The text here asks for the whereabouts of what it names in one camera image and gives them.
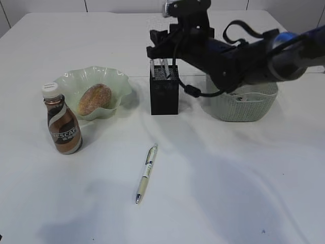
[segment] green plastic basket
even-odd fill
[[[209,93],[218,91],[208,75],[206,82]],[[257,121],[270,110],[277,93],[278,85],[275,82],[244,85],[230,94],[211,98],[212,113],[223,121]]]

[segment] pen tip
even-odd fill
[[[138,204],[140,202],[140,199],[141,199],[141,195],[140,194],[137,194],[137,197],[136,197],[136,204]]]

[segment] white wall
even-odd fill
[[[10,25],[33,12],[86,12],[84,0],[1,0]]]
[[[161,12],[166,0],[0,0],[11,26],[30,12]],[[301,33],[325,24],[325,0],[212,0],[212,10],[264,9],[287,30]],[[0,9],[0,36],[8,29]]]
[[[0,37],[10,29],[6,16],[0,5]]]
[[[89,12],[159,13],[166,0],[86,0]],[[212,0],[213,10],[245,10],[248,0]]]
[[[248,9],[267,10],[288,31],[301,33],[317,27],[324,0],[250,0]]]

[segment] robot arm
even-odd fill
[[[230,93],[244,84],[295,80],[311,66],[325,65],[325,26],[296,35],[280,33],[274,29],[256,33],[246,23],[239,25],[260,40],[248,43],[244,39],[232,41],[226,30],[227,43],[214,39],[214,29],[209,25],[207,9],[211,0],[180,0],[167,2],[164,16],[177,17],[178,24],[171,24],[170,31],[150,31],[154,47],[147,47],[151,59],[172,58],[173,65],[180,58],[210,75],[220,90],[204,94],[191,85],[184,85],[185,92],[194,97],[214,97]]]

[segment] white bottle cap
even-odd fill
[[[56,82],[47,83],[42,86],[42,94],[44,98],[56,98],[61,93]]]

